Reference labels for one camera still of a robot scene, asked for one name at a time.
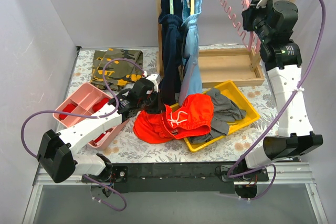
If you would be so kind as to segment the pink wavy hanger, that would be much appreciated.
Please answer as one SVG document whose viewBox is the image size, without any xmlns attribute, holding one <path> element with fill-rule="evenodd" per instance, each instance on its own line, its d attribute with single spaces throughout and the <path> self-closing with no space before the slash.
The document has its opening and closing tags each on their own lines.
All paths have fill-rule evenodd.
<svg viewBox="0 0 336 224">
<path fill-rule="evenodd" d="M 255 36 L 253 32 L 247 32 L 243 29 L 243 22 L 238 20 L 238 15 L 233 11 L 232 7 L 228 4 L 227 0 L 218 0 L 223 11 L 227 14 L 229 20 L 232 21 L 233 27 L 236 29 L 238 36 L 241 38 L 242 44 L 245 46 L 247 51 L 251 51 Z M 250 0 L 240 0 L 243 10 L 249 7 Z"/>
</svg>

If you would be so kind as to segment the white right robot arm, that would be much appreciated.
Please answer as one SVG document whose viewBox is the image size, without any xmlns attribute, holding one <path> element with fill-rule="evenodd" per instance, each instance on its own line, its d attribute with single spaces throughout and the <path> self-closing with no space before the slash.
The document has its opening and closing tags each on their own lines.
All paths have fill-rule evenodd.
<svg viewBox="0 0 336 224">
<path fill-rule="evenodd" d="M 272 162 L 311 152 L 322 145 L 323 137 L 314 133 L 307 116 L 300 48 L 291 39 L 297 6 L 284 0 L 252 0 L 242 17 L 243 29 L 253 31 L 260 40 L 260 56 L 278 111 L 271 125 L 279 124 L 277 136 L 263 133 L 259 137 L 262 145 L 253 145 L 226 174 L 248 181 Z"/>
</svg>

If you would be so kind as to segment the orange shorts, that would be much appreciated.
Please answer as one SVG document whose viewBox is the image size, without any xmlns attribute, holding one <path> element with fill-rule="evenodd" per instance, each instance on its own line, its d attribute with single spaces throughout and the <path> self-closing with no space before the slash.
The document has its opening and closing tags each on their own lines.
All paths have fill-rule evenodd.
<svg viewBox="0 0 336 224">
<path fill-rule="evenodd" d="M 140 112 L 133 131 L 144 142 L 161 144 L 209 133 L 213 116 L 211 97 L 200 93 L 191 94 L 176 111 L 166 105 L 165 111 L 160 114 Z"/>
</svg>

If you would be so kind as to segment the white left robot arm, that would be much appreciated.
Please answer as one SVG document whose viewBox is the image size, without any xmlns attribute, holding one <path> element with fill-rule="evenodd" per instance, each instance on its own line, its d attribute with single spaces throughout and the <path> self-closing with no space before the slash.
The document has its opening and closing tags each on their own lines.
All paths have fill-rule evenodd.
<svg viewBox="0 0 336 224">
<path fill-rule="evenodd" d="M 42 138 L 37 160 L 55 183 L 71 175 L 90 175 L 106 182 L 112 175 L 112 163 L 102 154 L 80 155 L 79 150 L 105 131 L 137 116 L 138 112 L 159 114 L 165 107 L 159 91 L 159 75 L 138 80 L 133 88 L 121 91 L 91 119 L 59 132 L 47 131 Z"/>
</svg>

